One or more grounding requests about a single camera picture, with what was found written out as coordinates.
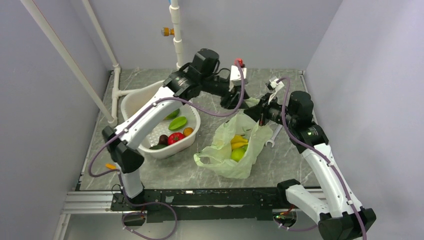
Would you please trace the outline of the yellow fake banana bunch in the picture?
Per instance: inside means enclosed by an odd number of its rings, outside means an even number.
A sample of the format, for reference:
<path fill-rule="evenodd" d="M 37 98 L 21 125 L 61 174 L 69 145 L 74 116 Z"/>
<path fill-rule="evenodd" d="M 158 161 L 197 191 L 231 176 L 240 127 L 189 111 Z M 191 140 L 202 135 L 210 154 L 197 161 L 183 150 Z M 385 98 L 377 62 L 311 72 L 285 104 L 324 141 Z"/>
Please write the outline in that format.
<path fill-rule="evenodd" d="M 242 147 L 244 147 L 248 144 L 249 144 L 249 140 L 244 138 L 241 135 L 235 135 L 230 141 L 230 145 L 231 145 L 232 150 L 242 148 Z"/>

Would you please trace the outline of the light green fake pear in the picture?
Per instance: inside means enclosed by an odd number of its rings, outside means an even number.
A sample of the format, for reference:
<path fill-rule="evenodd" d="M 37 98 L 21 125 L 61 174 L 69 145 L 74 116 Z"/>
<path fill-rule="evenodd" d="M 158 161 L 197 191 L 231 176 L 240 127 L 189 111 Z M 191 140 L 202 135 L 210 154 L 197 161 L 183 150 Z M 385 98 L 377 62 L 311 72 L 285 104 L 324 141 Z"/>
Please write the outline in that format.
<path fill-rule="evenodd" d="M 230 159 L 235 162 L 239 162 L 244 157 L 245 152 L 246 152 L 246 149 L 243 147 L 235 148 L 231 152 Z"/>

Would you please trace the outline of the light green plastic bag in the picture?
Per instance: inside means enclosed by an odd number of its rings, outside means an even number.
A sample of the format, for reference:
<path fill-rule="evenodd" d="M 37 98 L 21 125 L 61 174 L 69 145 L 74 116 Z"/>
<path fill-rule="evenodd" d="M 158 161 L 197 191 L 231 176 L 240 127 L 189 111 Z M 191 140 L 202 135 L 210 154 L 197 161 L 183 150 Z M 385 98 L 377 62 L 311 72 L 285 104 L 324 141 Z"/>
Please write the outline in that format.
<path fill-rule="evenodd" d="M 239 111 L 216 129 L 211 145 L 193 158 L 199 167 L 219 176 L 246 179 L 272 134 L 269 126 L 260 126 Z"/>

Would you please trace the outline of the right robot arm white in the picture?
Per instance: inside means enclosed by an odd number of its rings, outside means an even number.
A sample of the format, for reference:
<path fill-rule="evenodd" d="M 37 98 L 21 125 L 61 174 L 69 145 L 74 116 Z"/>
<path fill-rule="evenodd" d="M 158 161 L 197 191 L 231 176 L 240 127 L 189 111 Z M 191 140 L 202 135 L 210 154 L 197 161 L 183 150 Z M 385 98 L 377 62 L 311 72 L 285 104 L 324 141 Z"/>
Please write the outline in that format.
<path fill-rule="evenodd" d="M 326 202 L 305 189 L 299 181 L 289 179 L 277 184 L 276 203 L 287 208 L 294 205 L 310 217 L 324 240 L 367 238 L 367 231 L 377 217 L 372 208 L 363 207 L 346 183 L 334 159 L 329 139 L 313 120 L 314 103 L 304 91 L 285 94 L 287 104 L 263 96 L 244 113 L 263 126 L 269 121 L 282 125 L 290 141 L 315 174 Z"/>

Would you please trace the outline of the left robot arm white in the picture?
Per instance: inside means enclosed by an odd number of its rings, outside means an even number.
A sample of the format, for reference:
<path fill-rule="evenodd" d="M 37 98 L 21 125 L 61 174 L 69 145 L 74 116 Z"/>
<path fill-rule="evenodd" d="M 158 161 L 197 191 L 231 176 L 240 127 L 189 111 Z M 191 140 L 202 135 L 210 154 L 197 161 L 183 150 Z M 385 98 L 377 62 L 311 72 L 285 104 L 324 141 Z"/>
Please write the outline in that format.
<path fill-rule="evenodd" d="M 145 188 L 140 178 L 140 168 L 144 156 L 137 149 L 146 136 L 168 115 L 183 105 L 193 106 L 191 99 L 201 92 L 222 98 L 230 97 L 230 105 L 224 106 L 234 114 L 245 98 L 247 83 L 246 67 L 242 59 L 234 60 L 228 82 L 216 82 L 216 68 L 219 65 L 217 52 L 202 48 L 191 62 L 184 64 L 164 80 L 153 97 L 135 113 L 129 121 L 115 128 L 102 130 L 111 159 L 117 164 L 116 171 L 122 191 L 124 204 L 131 210 L 139 209 L 144 203 Z"/>

